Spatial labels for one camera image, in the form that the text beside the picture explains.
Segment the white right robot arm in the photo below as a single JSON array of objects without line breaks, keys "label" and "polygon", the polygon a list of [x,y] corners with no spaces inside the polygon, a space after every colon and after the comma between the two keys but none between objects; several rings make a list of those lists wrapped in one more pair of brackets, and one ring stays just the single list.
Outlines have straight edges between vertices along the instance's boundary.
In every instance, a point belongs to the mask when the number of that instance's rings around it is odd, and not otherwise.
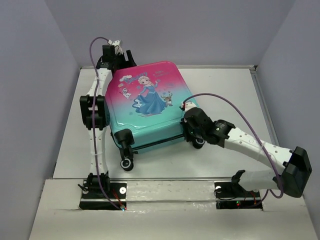
[{"label": "white right robot arm", "polygon": [[258,190],[279,190],[300,198],[312,173],[307,151],[280,147],[260,140],[223,119],[211,118],[193,102],[181,106],[181,125],[187,142],[199,148],[204,143],[241,153],[265,166],[267,170],[238,170],[231,178],[230,190],[235,196]]}]

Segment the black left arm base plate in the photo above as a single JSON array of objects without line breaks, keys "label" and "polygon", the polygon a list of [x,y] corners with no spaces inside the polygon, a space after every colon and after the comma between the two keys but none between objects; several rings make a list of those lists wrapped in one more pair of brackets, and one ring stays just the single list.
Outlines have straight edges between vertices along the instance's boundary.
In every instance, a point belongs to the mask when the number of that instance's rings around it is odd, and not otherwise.
[{"label": "black left arm base plate", "polygon": [[92,211],[125,211],[127,209],[127,182],[111,181],[110,190],[101,192],[99,186],[97,189],[89,190],[85,183],[78,184],[81,189],[79,208],[81,210]]}]

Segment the pink and teal kids suitcase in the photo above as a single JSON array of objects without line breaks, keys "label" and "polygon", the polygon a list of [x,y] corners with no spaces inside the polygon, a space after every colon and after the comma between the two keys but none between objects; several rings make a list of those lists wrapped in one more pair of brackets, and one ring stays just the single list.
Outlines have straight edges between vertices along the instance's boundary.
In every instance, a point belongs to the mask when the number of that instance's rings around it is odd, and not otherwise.
[{"label": "pink and teal kids suitcase", "polygon": [[178,67],[171,61],[115,72],[105,100],[110,134],[119,149],[123,170],[134,168],[135,154],[182,141],[202,148],[204,140],[190,136],[183,127],[183,102],[191,95]]}]

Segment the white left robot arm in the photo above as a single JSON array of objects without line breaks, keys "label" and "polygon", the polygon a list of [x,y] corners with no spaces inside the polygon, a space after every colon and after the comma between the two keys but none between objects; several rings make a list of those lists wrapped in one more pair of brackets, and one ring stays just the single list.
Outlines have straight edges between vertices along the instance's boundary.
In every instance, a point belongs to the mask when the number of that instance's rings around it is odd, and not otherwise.
[{"label": "white left robot arm", "polygon": [[101,198],[111,191],[109,169],[106,163],[105,137],[110,123],[110,113],[105,100],[108,84],[117,70],[135,67],[131,52],[128,60],[119,40],[102,46],[102,56],[92,61],[95,77],[87,94],[79,99],[81,119],[87,129],[90,143],[90,169],[83,184],[83,191]]}]

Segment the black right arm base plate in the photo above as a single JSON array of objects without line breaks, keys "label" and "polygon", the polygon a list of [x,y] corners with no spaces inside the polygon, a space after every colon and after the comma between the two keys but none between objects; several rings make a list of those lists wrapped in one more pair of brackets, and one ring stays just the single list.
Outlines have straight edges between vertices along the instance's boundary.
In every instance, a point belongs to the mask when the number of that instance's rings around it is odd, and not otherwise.
[{"label": "black right arm base plate", "polygon": [[213,195],[217,210],[263,210],[262,197],[259,191],[242,190],[233,186],[230,182],[215,182]]}]

